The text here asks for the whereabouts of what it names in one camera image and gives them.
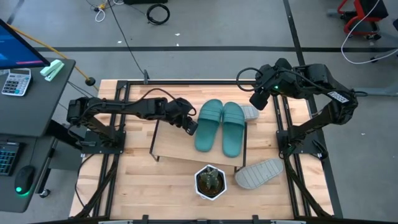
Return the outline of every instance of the computer monitor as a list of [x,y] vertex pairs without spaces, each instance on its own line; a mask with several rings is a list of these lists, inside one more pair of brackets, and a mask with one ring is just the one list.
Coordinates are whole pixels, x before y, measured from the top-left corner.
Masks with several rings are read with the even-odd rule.
[[49,65],[48,60],[0,19],[0,70]]

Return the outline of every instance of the gray floor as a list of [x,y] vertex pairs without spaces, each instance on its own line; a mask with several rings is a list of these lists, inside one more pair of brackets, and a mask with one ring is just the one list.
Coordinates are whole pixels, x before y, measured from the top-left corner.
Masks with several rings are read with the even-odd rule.
[[[7,20],[18,0],[2,1],[0,18]],[[100,0],[91,0],[99,4]],[[302,47],[340,47],[344,41],[343,23],[328,18],[328,8],[340,0],[290,0]],[[384,0],[390,16],[380,23],[384,32],[397,35],[391,19],[398,17],[398,2]],[[267,46],[293,47],[283,2],[280,0],[170,0],[172,16],[164,26],[147,24],[146,18],[129,6],[114,11],[130,46]],[[137,5],[146,11],[148,5]],[[97,23],[95,13],[84,0],[25,1],[12,25],[53,47],[125,46],[111,11]],[[362,37],[349,40],[347,47],[397,47],[381,39],[373,44]],[[64,52],[77,61],[89,76],[100,82],[105,78],[142,78],[129,52]],[[44,52],[44,56],[55,54]],[[274,63],[279,57],[298,65],[295,52],[135,52],[151,78],[234,78],[245,67]],[[372,54],[347,54],[355,61],[368,60]],[[398,59],[391,57],[377,64],[352,65],[339,53],[304,53],[306,63],[325,63],[333,76],[348,87],[383,87],[397,81]],[[83,77],[73,72],[70,79],[84,85]],[[69,86],[61,99],[67,105],[80,94]],[[353,119],[344,126],[324,128],[338,196],[346,218],[397,221],[398,152],[393,117],[398,99],[367,97],[359,99]],[[318,109],[328,103],[316,97]],[[59,106],[54,119],[65,122],[66,111]],[[51,173],[47,185],[52,195],[45,200],[34,197],[23,214],[0,212],[5,223],[28,223],[64,219],[72,202],[76,172]]]

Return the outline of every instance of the black desk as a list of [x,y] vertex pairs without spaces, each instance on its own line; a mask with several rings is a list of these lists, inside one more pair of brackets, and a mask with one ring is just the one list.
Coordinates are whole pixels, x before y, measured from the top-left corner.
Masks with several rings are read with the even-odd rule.
[[[76,62],[61,61],[65,66],[51,82],[40,74],[42,68],[33,68],[33,81],[25,96],[0,94],[0,140],[25,143],[12,175],[0,176],[0,211],[24,212],[27,209],[33,193],[44,188],[56,139],[67,135],[66,128],[51,118]],[[1,86],[6,76],[0,76]],[[29,165],[31,156],[31,165],[35,167],[34,181],[30,193],[20,196],[14,190],[15,176],[19,169]]]
[[[40,74],[42,68],[31,68],[33,82],[25,96],[7,96],[0,94],[0,134],[17,136],[43,136],[50,124],[51,117],[67,85],[76,62],[61,60],[65,66],[51,81],[44,80]],[[7,75],[0,76],[0,85],[4,85]]]
[[[19,161],[16,164],[12,176],[0,176],[0,211],[4,212],[24,212],[34,194],[34,190],[39,182],[45,162],[50,154],[52,145],[55,141],[54,137],[43,136],[40,138],[35,137],[12,137],[1,135],[0,140],[5,141],[23,142],[26,145],[22,148]],[[32,156],[31,165],[35,167],[35,174],[32,187],[30,188],[29,195],[21,196],[15,193],[14,180],[19,169],[29,165],[30,157]]]

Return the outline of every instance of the white cable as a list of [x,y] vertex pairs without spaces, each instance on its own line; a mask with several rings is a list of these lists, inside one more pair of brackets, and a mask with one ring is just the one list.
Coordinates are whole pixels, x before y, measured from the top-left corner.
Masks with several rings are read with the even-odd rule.
[[397,50],[395,50],[395,51],[394,51],[393,53],[391,53],[391,54],[385,55],[385,56],[383,56],[383,57],[381,57],[381,58],[375,58],[375,59],[369,60],[369,61],[367,61],[367,62],[352,62],[352,61],[350,61],[350,60],[347,58],[347,56],[344,54],[343,47],[344,47],[344,45],[346,44],[346,42],[347,42],[348,38],[350,37],[350,35],[353,33],[353,31],[355,30],[355,28],[356,28],[362,21],[364,21],[364,20],[373,12],[373,10],[376,8],[376,6],[377,6],[377,4],[379,4],[379,2],[380,2],[380,0],[378,0],[378,1],[375,3],[375,5],[373,6],[373,8],[370,10],[370,12],[369,12],[363,19],[361,19],[360,22],[357,23],[357,24],[354,26],[354,28],[351,29],[351,31],[350,31],[349,34],[347,35],[346,39],[344,40],[343,45],[341,46],[341,53],[343,54],[344,58],[345,58],[349,63],[353,63],[353,64],[355,64],[355,65],[363,65],[363,64],[366,64],[366,63],[378,61],[378,60],[383,59],[383,58],[386,58],[386,57],[390,57],[391,55],[394,55],[395,53],[398,52],[398,49],[397,49]]
[[[102,19],[98,20],[98,15],[100,15],[101,12],[104,14],[104,17],[102,17]],[[98,8],[97,15],[95,16],[95,22],[102,22],[105,19],[105,17],[106,17],[105,12],[102,9]]]
[[119,0],[113,0],[113,3],[118,4],[118,5],[124,4],[123,0],[122,0],[122,3],[118,3],[118,1]]

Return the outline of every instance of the wooden board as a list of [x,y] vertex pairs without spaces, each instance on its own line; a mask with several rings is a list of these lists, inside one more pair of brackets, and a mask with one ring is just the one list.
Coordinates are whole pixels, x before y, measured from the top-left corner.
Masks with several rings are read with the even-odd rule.
[[[117,80],[103,80],[99,97],[113,99],[116,83]],[[137,100],[155,87],[167,90],[174,97],[188,99],[196,108],[212,98],[223,103],[248,104],[251,96],[235,85],[137,85],[131,88],[130,100]],[[154,91],[148,97],[166,96]],[[309,119],[304,100],[289,99],[289,105],[295,124]],[[97,117],[109,124],[110,115],[99,114]],[[254,214],[260,219],[293,217],[285,172],[258,189],[245,190],[234,182],[232,167],[214,164],[226,172],[228,190],[214,202],[201,199],[195,194],[193,174],[206,163],[167,157],[156,162],[149,154],[154,127],[155,121],[135,116],[126,118],[126,149],[119,161],[111,218],[141,219],[144,214],[150,219],[251,219]],[[278,157],[276,130],[274,105],[270,100],[260,111],[260,117],[248,122],[247,166]],[[97,188],[102,157],[93,156],[81,169],[77,189],[84,203]],[[300,155],[300,158],[308,190],[327,212],[333,213],[321,162],[309,155]],[[296,194],[303,215],[301,197],[298,191]],[[101,211],[104,210],[105,198]],[[70,215],[80,210],[81,205],[75,196]]]
[[235,158],[225,156],[223,153],[223,127],[220,125],[211,150],[209,152],[200,152],[195,149],[195,134],[190,136],[184,129],[176,128],[160,121],[157,127],[153,155],[242,167],[243,146],[244,144],[242,143],[242,150],[239,156]]

